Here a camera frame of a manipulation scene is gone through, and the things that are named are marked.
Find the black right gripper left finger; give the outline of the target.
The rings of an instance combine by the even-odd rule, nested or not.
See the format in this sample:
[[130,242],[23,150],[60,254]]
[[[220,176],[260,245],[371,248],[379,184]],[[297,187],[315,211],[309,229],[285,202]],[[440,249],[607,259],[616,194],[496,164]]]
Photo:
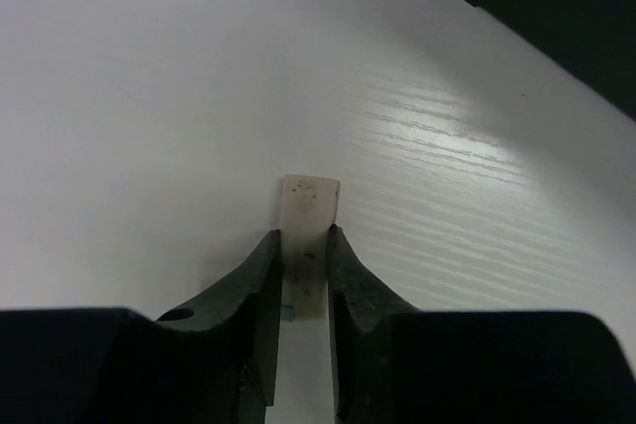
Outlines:
[[262,423],[273,405],[282,293],[281,234],[269,231],[236,269],[157,322],[192,347],[179,388],[196,423]]

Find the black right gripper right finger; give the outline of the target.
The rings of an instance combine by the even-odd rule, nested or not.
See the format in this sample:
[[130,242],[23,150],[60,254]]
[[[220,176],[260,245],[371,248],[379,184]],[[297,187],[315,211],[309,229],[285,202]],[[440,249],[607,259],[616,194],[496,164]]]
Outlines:
[[326,245],[328,318],[337,423],[395,423],[393,318],[417,309],[359,259],[344,230]]

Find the grey white eraser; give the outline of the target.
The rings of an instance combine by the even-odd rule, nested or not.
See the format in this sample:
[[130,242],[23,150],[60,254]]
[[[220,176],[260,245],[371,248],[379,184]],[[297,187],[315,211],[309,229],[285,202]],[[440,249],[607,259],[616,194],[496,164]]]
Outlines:
[[336,222],[340,187],[333,179],[284,177],[279,208],[284,321],[321,320],[326,314],[327,235]]

